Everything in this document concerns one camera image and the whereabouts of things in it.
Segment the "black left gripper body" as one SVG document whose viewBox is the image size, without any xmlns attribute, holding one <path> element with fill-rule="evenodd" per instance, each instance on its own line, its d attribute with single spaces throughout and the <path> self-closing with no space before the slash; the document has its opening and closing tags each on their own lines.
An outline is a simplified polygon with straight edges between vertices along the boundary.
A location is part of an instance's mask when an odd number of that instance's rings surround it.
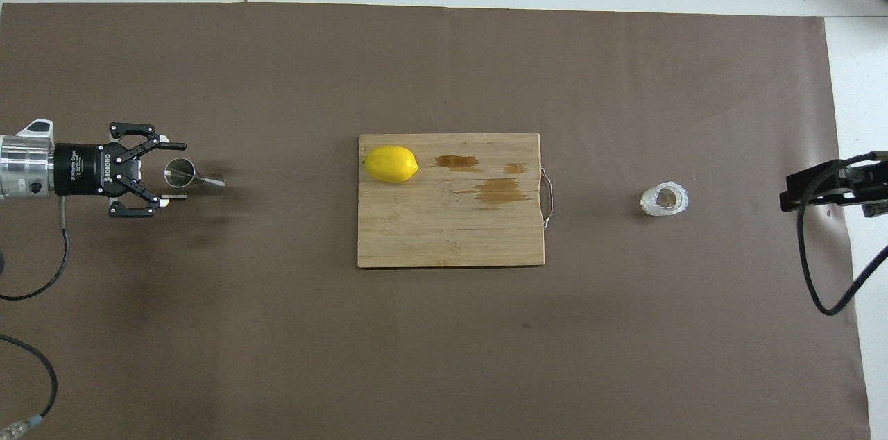
<svg viewBox="0 0 888 440">
<path fill-rule="evenodd" d="M 54 145 L 54 193 L 57 196 L 115 197 L 111 165 L 117 143 Z"/>
</svg>

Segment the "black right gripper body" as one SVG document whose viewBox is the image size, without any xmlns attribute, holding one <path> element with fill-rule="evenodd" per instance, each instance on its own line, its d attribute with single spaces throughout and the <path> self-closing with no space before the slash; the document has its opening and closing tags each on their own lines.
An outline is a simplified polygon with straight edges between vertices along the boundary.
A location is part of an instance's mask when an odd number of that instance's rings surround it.
<svg viewBox="0 0 888 440">
<path fill-rule="evenodd" d="M 852 202 L 886 202 L 887 152 L 870 151 L 843 161 Z"/>
</svg>

